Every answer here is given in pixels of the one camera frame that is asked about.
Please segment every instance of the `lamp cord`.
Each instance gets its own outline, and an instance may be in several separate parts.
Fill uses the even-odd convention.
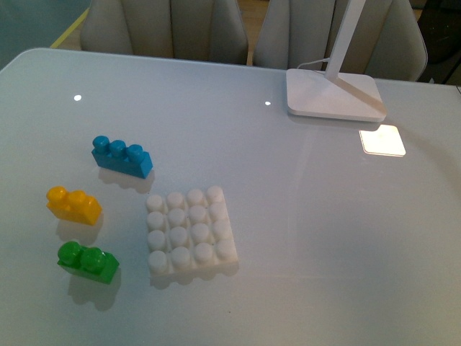
[[[300,68],[301,66],[304,66],[304,65],[312,65],[313,63],[328,63],[329,61],[330,61],[330,58],[324,58],[321,60],[311,61],[310,63],[301,63],[297,66],[297,68]]]

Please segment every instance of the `lamp arm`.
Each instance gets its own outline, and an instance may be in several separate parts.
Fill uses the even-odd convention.
[[[331,51],[330,61],[324,74],[329,81],[335,81],[338,78],[339,69],[343,64],[347,48],[349,48],[365,2],[366,0],[349,0],[347,4],[346,12]]]

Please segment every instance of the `yellow building block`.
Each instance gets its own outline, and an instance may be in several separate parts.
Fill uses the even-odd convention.
[[[61,220],[94,225],[102,208],[96,198],[84,191],[68,192],[62,186],[55,186],[46,194],[48,209]]]

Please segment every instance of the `green building block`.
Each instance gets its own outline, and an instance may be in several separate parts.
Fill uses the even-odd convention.
[[[58,264],[73,275],[110,284],[119,262],[109,252],[97,247],[83,247],[68,241],[58,251]]]

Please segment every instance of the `chair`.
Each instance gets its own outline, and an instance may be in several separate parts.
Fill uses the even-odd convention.
[[[93,0],[82,50],[246,64],[236,0]]]
[[[271,0],[253,65],[287,69],[329,57],[347,3]],[[426,62],[426,47],[408,0],[367,0],[341,72],[415,81]],[[306,68],[320,70],[322,64]]]

